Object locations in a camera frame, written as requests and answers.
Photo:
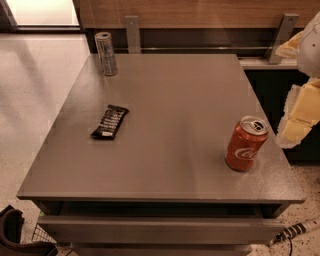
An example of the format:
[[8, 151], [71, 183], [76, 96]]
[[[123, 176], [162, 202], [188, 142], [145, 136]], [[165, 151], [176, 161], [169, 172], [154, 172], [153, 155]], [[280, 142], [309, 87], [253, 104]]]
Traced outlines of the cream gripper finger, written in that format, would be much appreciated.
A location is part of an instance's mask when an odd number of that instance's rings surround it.
[[283, 149], [299, 145], [319, 122], [320, 79], [310, 78], [303, 86], [293, 85], [288, 92], [277, 128], [277, 144]]
[[299, 32], [276, 49], [276, 55], [282, 58], [293, 59], [299, 55], [300, 41], [303, 32]]

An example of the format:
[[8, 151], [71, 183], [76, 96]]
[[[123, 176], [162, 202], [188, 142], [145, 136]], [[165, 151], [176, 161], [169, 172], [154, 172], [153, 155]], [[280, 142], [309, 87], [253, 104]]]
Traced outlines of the white rounded gripper body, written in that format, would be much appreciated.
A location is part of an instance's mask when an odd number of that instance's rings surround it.
[[309, 77], [320, 77], [320, 12], [301, 34], [297, 55], [298, 70]]

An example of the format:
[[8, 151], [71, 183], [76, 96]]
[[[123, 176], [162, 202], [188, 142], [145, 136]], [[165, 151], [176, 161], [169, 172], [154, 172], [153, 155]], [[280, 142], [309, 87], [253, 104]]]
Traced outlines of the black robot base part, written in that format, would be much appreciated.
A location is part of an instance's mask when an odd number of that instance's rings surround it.
[[0, 256], [56, 256], [51, 242], [21, 242], [24, 218], [22, 212], [8, 205], [0, 212]]

